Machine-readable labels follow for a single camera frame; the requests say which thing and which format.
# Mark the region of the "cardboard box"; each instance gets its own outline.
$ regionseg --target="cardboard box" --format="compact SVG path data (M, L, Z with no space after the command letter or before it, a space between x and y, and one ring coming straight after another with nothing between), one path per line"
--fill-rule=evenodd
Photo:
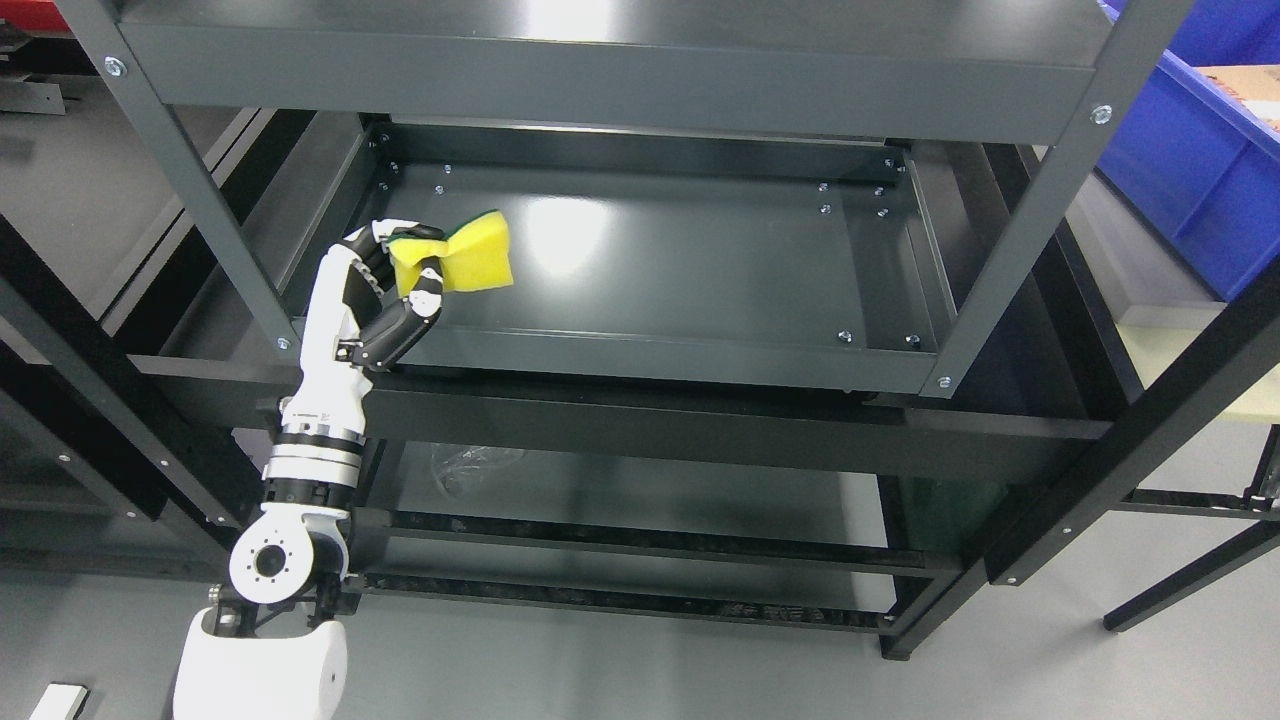
M1280 132L1280 65L1217 65L1197 69Z

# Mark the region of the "sponge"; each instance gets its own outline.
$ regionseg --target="sponge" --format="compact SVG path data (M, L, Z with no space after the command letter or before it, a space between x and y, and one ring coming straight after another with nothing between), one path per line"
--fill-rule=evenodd
M445 292L474 292L515 282L507 258L511 232L507 219L498 210L489 210L458 225L444 240L402 237L388 242L387 249L401 296L408 295L417 282L426 258L440 259Z

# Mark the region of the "shelf post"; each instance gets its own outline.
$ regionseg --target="shelf post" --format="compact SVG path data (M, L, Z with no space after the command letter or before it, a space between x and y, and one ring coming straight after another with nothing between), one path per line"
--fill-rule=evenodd
M920 395L956 392L1192 5L1133 0L1120 15L1080 104L978 274ZM1016 99L1007 110L1016 111Z
M298 336L275 283L262 269L200 152L173 109L160 101L146 70L116 27L109 0L60 0L58 9L102 74L111 95L164 170L227 278L248 306L266 340L284 357L296 357Z

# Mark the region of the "bolt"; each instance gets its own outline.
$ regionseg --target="bolt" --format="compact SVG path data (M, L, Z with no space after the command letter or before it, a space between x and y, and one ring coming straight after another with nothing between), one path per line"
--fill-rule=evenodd
M119 58L113 58L111 55L102 58L102 67L106 68L106 74L111 77L124 77L129 74L129 68L124 65L124 61Z
M1093 120L1093 124L1105 126L1111 122L1112 113L1111 105L1098 105L1089 113L1089 118Z

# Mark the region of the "gray floor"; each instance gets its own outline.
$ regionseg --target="gray floor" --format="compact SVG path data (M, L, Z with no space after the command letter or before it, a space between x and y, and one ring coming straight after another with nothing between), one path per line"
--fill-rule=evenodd
M1151 487L1238 492L1266 434L1211 427ZM1103 612L1245 523L1112 514L1019 589L984 588L908 664L872 638L406 598L347 621L346 720L1276 717L1280 553L1124 635ZM200 585L0 575L0 716L45 683L86 720L160 717Z

